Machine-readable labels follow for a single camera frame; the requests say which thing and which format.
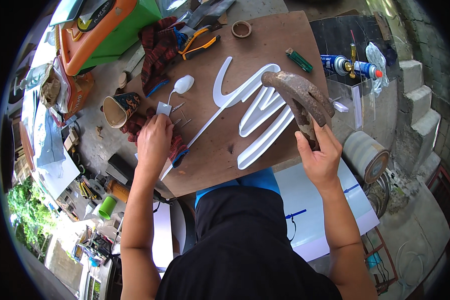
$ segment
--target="metal can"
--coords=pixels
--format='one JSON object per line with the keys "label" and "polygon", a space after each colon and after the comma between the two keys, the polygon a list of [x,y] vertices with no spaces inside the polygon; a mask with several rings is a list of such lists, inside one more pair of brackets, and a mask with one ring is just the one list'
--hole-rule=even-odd
{"label": "metal can", "polygon": [[343,55],[320,55],[324,70],[345,76],[352,70],[352,64]]}
{"label": "metal can", "polygon": [[355,61],[354,73],[358,76],[371,78],[372,80],[376,80],[383,76],[382,71],[380,71],[376,65],[358,60]]}

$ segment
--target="small white label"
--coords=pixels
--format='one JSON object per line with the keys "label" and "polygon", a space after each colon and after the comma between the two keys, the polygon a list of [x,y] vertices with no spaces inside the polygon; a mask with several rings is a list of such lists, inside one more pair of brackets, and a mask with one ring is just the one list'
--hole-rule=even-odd
{"label": "small white label", "polygon": [[158,102],[157,105],[157,115],[164,114],[169,116],[170,111],[172,111],[172,105],[168,105],[167,103]]}

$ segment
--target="clear acrylic box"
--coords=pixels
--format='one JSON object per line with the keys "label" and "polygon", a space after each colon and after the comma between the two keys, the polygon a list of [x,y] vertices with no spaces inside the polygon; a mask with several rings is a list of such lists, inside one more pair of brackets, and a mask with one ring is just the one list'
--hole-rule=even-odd
{"label": "clear acrylic box", "polygon": [[355,79],[337,74],[326,77],[330,102],[340,102],[348,112],[335,109],[334,118],[339,118],[350,128],[359,131],[375,121],[375,94],[372,79]]}

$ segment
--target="rusty hammer head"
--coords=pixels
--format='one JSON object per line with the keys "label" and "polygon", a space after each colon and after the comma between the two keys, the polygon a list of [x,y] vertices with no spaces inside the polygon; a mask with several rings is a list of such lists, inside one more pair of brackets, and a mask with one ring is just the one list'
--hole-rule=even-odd
{"label": "rusty hammer head", "polygon": [[312,82],[300,75],[280,71],[265,72],[261,76],[261,82],[265,87],[273,87],[290,106],[300,131],[305,135],[312,150],[318,150],[315,131],[309,114],[317,121],[320,127],[324,127],[327,118],[323,110],[331,117],[335,110],[327,97]]}

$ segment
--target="concrete step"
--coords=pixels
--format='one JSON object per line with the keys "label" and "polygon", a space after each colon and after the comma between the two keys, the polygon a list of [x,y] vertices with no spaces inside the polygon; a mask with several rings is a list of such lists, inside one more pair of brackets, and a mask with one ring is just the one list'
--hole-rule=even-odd
{"label": "concrete step", "polygon": [[408,175],[415,174],[432,153],[439,122],[440,114],[429,108],[411,127],[397,126],[395,161]]}
{"label": "concrete step", "polygon": [[416,90],[406,93],[405,99],[407,100],[408,106],[409,124],[415,124],[430,109],[430,105],[432,104],[432,89],[426,85],[422,85]]}
{"label": "concrete step", "polygon": [[422,63],[416,60],[399,62],[403,72],[403,92],[406,94],[423,85]]}

